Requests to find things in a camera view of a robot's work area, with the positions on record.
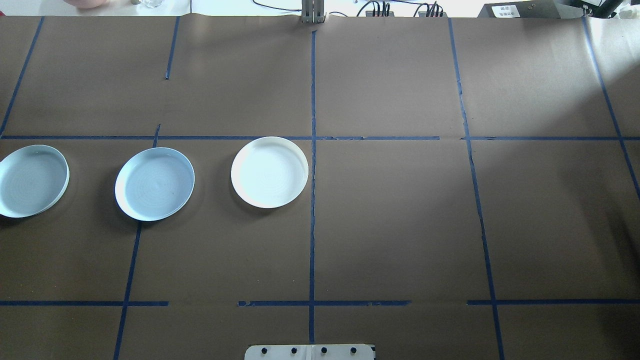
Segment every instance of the blue tape line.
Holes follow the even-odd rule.
[[[255,140],[264,136],[163,135],[160,140]],[[288,140],[311,140],[311,136],[279,136]]]
[[[20,84],[22,84],[22,78],[24,77],[24,73],[27,71],[27,65],[29,65],[31,54],[33,54],[33,49],[36,46],[36,41],[38,41],[38,35],[40,35],[40,30],[42,29],[43,22],[44,22],[44,16],[40,17],[38,28],[36,28],[36,33],[33,35],[31,46],[29,47],[29,51],[27,52],[27,57],[24,59],[24,64],[22,64],[22,70],[20,70],[18,81],[15,84],[15,88],[13,88],[13,94],[11,95],[11,100],[9,100],[9,106],[7,106],[6,112],[4,113],[4,119],[2,121],[2,125],[0,126],[0,138],[3,138],[4,129],[6,128],[6,123],[9,121],[9,115],[11,115],[11,109],[13,109],[13,103],[15,102],[15,97],[18,96],[18,90],[20,89]]]
[[[9,135],[3,140],[153,140],[153,136]]]
[[[309,343],[313,344],[315,335],[316,299],[316,32],[311,32],[311,224],[309,250]]]
[[[130,301],[127,306],[169,306],[168,301]]]
[[[314,325],[314,319],[316,318],[316,307],[309,305],[309,343],[316,343],[316,327]]]
[[[634,167],[631,164],[631,159],[629,158],[629,153],[627,152],[627,146],[625,145],[624,138],[622,137],[622,131],[620,131],[620,126],[618,125],[618,119],[616,119],[616,114],[613,111],[613,106],[611,105],[611,99],[609,98],[609,93],[607,92],[607,87],[604,84],[604,79],[602,78],[602,73],[600,72],[600,66],[598,65],[598,61],[596,60],[595,52],[593,51],[593,44],[591,43],[591,35],[589,34],[589,29],[587,27],[587,19],[585,17],[582,18],[582,27],[584,28],[584,34],[587,37],[587,48],[589,49],[589,56],[591,57],[591,62],[593,62],[593,66],[596,69],[596,75],[598,76],[598,81],[600,82],[600,88],[602,88],[602,94],[604,95],[604,99],[607,102],[607,108],[609,109],[609,115],[611,115],[611,120],[613,121],[613,126],[616,128],[616,134],[618,134],[618,140],[620,141],[620,147],[622,148],[622,153],[625,155],[625,161],[627,162],[627,168],[629,169],[629,174],[631,175],[631,180],[634,183],[634,187],[636,188],[636,195],[638,199],[640,199],[640,186],[638,185],[638,180],[636,177],[636,173],[634,172]]]
[[[133,273],[136,269],[136,257],[138,256],[138,245],[140,244],[140,234],[142,233],[142,221],[138,221],[138,229],[136,230],[136,241],[133,243],[133,253],[131,254],[131,264],[129,265],[129,276],[127,278],[127,287],[124,292],[124,301],[122,302],[122,312],[120,313],[120,326],[118,327],[118,337],[116,338],[116,349],[113,352],[113,360],[118,360],[120,356],[120,345],[122,344],[122,334],[124,333],[124,324],[127,321],[127,308],[129,306],[129,295],[131,294],[131,283],[133,282]]]
[[[497,305],[624,305],[640,304],[640,299],[541,299],[541,300],[497,300]],[[469,300],[469,306],[488,306],[491,300]]]
[[[171,75],[171,64],[173,62],[173,51],[175,50],[175,39],[178,37],[178,25],[180,25],[180,17],[175,17],[175,26],[173,27],[173,40],[171,41],[171,51],[169,52],[169,62],[166,64],[166,72],[164,78],[169,80]]]
[[[471,141],[618,141],[615,136],[470,136]]]
[[[0,300],[0,306],[122,306],[122,301]],[[136,301],[129,306],[169,306],[168,301]]]
[[[5,300],[0,306],[122,306],[122,301]]]
[[[160,125],[158,124],[158,127],[156,129],[156,135],[154,136],[154,147],[158,146],[158,134],[160,133]]]
[[[439,136],[318,136],[318,140],[440,140]]]
[[[504,347],[502,346],[502,331],[500,329],[500,319],[498,316],[498,306],[495,303],[495,288],[493,285],[493,274],[491,270],[491,259],[489,257],[489,246],[486,241],[486,231],[484,229],[484,217],[482,212],[482,204],[480,202],[480,192],[478,190],[477,176],[476,176],[476,166],[474,164],[473,158],[473,149],[471,148],[471,135],[469,133],[469,126],[467,122],[467,111],[465,109],[465,103],[462,96],[462,82],[460,79],[460,67],[458,66],[458,52],[456,51],[456,40],[453,35],[453,22],[451,18],[447,19],[449,21],[449,36],[451,38],[451,51],[453,53],[453,64],[456,70],[456,82],[458,84],[458,95],[460,97],[460,111],[462,112],[462,121],[465,128],[465,142],[467,143],[467,155],[469,157],[469,165],[471,167],[471,180],[474,184],[474,193],[476,195],[476,209],[478,212],[478,217],[480,219],[480,231],[482,234],[482,243],[484,250],[484,265],[486,267],[486,276],[489,282],[489,293],[491,295],[492,300],[492,309],[493,309],[493,325],[495,327],[495,337],[498,344],[498,355],[500,360],[504,360]]]
[[[264,136],[163,135],[157,140],[255,140]],[[311,140],[311,136],[279,136],[287,140]],[[470,136],[471,141],[618,141],[614,136]],[[640,136],[623,137],[640,141]],[[3,140],[156,140],[148,135],[7,135]],[[440,140],[439,136],[317,136],[316,141]]]
[[[239,307],[260,306],[407,306],[411,300],[273,300],[239,301]]]

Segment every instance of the white label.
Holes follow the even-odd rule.
[[[493,10],[495,17],[520,17],[518,8],[515,5],[492,6],[491,10]]]

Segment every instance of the grid line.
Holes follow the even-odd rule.
[[[0,306],[123,306],[123,301],[0,300]],[[169,306],[168,301],[130,301],[128,306]]]
[[[13,94],[11,95],[11,99],[9,100],[9,106],[7,106],[6,112],[4,113],[4,119],[2,121],[2,125],[0,126],[0,139],[3,138],[4,129],[6,128],[6,124],[9,121],[9,115],[11,115],[11,109],[13,108],[15,97],[18,96],[18,90],[20,90],[20,84],[22,84],[22,78],[24,77],[24,73],[27,71],[27,66],[29,65],[31,54],[33,54],[33,49],[35,48],[36,42],[38,41],[38,35],[40,35],[40,30],[42,29],[43,22],[44,22],[44,16],[41,16],[40,22],[38,23],[38,27],[36,28],[36,32],[33,35],[31,46],[29,46],[29,51],[27,52],[27,56],[24,59],[24,64],[22,64],[22,69],[20,70],[18,81],[15,84],[15,88],[13,88]]]
[[[272,300],[239,301],[239,307],[260,306],[406,306],[410,300]]]
[[[640,299],[528,299],[496,300],[496,305],[640,305]],[[469,306],[491,305],[489,300],[469,300]]]
[[[407,306],[410,300],[316,300],[316,142],[318,140],[439,140],[439,136],[317,136],[316,135],[316,31],[311,32],[311,137],[299,136],[298,140],[311,140],[311,214],[309,249],[309,300],[258,300],[239,301],[239,307],[307,306],[309,308],[309,343],[316,342],[316,306]]]
[[[175,50],[175,41],[178,37],[178,27],[180,26],[180,17],[175,17],[175,25],[173,27],[173,39],[171,40],[171,51],[169,51],[169,61],[166,64],[166,73],[164,73],[164,78],[169,80],[171,76],[171,64],[173,63],[173,51]]]
[[[616,119],[616,113],[613,111],[613,105],[611,104],[611,99],[609,98],[607,87],[605,86],[604,79],[602,78],[602,73],[600,72],[600,66],[598,65],[598,60],[596,59],[595,52],[593,51],[591,35],[589,34],[587,19],[585,17],[582,18],[582,28],[584,29],[584,35],[586,36],[586,40],[587,40],[587,49],[589,51],[589,57],[591,58],[593,67],[596,70],[596,75],[598,76],[598,81],[600,82],[600,88],[602,89],[602,95],[604,95],[604,99],[607,103],[607,109],[609,109],[609,115],[611,116],[611,121],[613,121],[613,126],[616,128],[618,141],[620,142],[622,153],[625,155],[625,161],[627,162],[627,167],[629,169],[629,174],[631,175],[631,180],[634,183],[634,188],[636,188],[636,195],[640,200],[640,186],[638,186],[636,173],[634,172],[634,167],[631,164],[631,159],[629,158],[627,146],[625,145],[625,139],[622,137],[622,131],[620,131],[620,125],[618,124],[618,119]]]
[[[311,32],[311,223],[309,249],[309,343],[316,342],[316,31]]]
[[[458,66],[458,52],[456,51],[456,40],[453,35],[453,21],[451,18],[447,19],[449,22],[449,36],[451,38],[451,51],[453,55],[453,65],[456,71],[456,82],[458,85],[458,95],[460,97],[460,111],[462,114],[462,122],[465,128],[465,142],[467,143],[467,154],[469,158],[469,166],[471,168],[471,180],[474,185],[474,193],[476,196],[476,208],[478,213],[478,218],[480,220],[480,232],[483,243],[484,250],[484,265],[486,268],[486,276],[489,283],[489,294],[491,296],[491,305],[493,310],[493,326],[495,327],[495,337],[498,345],[498,355],[500,360],[504,360],[504,348],[502,346],[502,331],[500,329],[500,318],[498,315],[498,306],[495,298],[495,287],[493,285],[493,274],[491,269],[491,259],[489,257],[489,246],[486,241],[486,231],[484,228],[484,218],[482,212],[482,203],[480,202],[480,193],[478,190],[478,182],[476,176],[476,166],[474,165],[473,159],[473,148],[471,147],[471,135],[469,132],[469,126],[467,122],[467,111],[465,109],[465,103],[462,96],[462,82],[460,79],[460,68]]]

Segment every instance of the white plate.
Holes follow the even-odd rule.
[[[195,184],[185,155],[167,147],[137,153],[122,167],[115,193],[120,209],[142,221],[166,218],[183,207]]]
[[[246,144],[231,166],[237,194],[258,208],[277,208],[293,201],[309,176],[307,157],[284,138],[267,136]]]
[[[55,204],[69,184],[69,165],[46,145],[18,149],[0,161],[0,214],[24,218]]]

